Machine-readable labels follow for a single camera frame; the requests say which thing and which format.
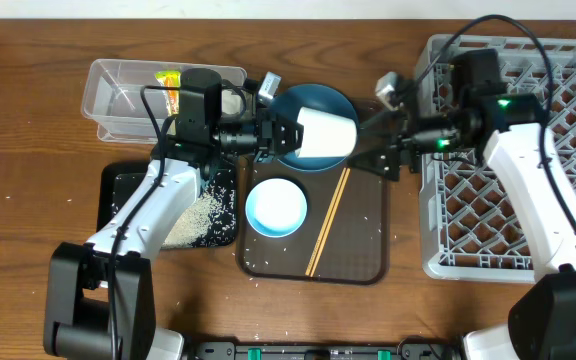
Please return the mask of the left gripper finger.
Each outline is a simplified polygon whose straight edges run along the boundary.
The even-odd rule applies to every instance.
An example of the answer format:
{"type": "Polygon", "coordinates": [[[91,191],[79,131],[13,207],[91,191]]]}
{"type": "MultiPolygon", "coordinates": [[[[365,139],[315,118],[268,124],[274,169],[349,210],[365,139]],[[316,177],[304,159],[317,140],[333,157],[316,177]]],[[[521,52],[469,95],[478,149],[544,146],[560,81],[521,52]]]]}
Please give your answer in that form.
{"type": "Polygon", "coordinates": [[[296,151],[301,146],[301,139],[292,134],[275,134],[273,135],[267,146],[267,158],[275,160],[281,158],[291,152],[296,151]]]}
{"type": "Polygon", "coordinates": [[[278,113],[270,112],[270,136],[273,142],[301,143],[304,128],[301,124],[278,113]]]}

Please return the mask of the light blue bowl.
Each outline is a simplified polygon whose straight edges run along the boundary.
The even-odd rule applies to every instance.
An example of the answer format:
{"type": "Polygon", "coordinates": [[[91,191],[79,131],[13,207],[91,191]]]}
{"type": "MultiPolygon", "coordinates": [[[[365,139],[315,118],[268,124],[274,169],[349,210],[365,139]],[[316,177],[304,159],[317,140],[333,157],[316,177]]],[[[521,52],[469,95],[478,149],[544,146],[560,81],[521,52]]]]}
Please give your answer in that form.
{"type": "Polygon", "coordinates": [[[307,199],[302,189],[283,178],[258,183],[245,202],[248,224],[257,233],[269,238],[282,238],[297,231],[304,223],[307,212],[307,199]]]}

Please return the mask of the green orange snack wrapper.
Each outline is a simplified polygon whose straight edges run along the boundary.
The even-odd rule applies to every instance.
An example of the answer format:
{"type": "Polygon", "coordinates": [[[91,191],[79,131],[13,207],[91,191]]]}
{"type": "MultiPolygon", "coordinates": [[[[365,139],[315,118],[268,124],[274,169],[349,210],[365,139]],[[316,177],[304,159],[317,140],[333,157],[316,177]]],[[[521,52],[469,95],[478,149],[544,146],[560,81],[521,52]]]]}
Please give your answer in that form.
{"type": "Polygon", "coordinates": [[[162,87],[166,87],[164,95],[168,115],[179,113],[179,92],[181,86],[181,72],[178,70],[163,70],[155,74],[155,79],[162,87]]]}

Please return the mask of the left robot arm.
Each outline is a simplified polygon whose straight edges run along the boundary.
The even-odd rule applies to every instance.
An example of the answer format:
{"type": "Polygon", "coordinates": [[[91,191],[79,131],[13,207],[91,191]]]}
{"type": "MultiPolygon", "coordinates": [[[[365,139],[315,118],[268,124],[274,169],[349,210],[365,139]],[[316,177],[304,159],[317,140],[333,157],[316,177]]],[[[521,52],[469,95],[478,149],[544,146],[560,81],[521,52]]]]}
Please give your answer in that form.
{"type": "Polygon", "coordinates": [[[222,162],[268,163],[301,147],[304,128],[270,110],[264,86],[191,68],[171,87],[179,111],[153,125],[146,174],[85,244],[52,254],[43,347],[66,359],[179,359],[184,338],[156,324],[152,264],[179,217],[222,162]]]}

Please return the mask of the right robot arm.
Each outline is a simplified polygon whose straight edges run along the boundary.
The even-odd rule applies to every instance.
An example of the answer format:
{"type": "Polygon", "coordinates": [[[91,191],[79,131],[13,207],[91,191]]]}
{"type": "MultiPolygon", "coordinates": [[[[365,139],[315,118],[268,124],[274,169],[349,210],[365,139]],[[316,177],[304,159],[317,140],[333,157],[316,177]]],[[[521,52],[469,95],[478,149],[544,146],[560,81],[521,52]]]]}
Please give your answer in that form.
{"type": "Polygon", "coordinates": [[[534,286],[503,325],[462,340],[465,359],[576,359],[576,193],[556,152],[548,111],[532,93],[511,94],[497,53],[473,50],[450,63],[454,110],[423,116],[417,84],[384,75],[375,92],[394,125],[386,144],[348,163],[385,179],[423,154],[474,149],[501,182],[529,246],[534,286]]]}

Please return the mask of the white cup green inside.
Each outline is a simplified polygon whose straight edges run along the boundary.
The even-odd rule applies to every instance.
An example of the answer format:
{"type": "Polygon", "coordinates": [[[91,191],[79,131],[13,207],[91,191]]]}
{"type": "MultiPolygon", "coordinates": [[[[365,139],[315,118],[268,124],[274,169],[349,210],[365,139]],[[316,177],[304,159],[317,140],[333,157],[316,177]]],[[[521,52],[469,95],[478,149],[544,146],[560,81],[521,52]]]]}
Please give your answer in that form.
{"type": "Polygon", "coordinates": [[[357,127],[350,118],[302,107],[297,123],[303,127],[297,158],[346,157],[354,150],[357,127]]]}

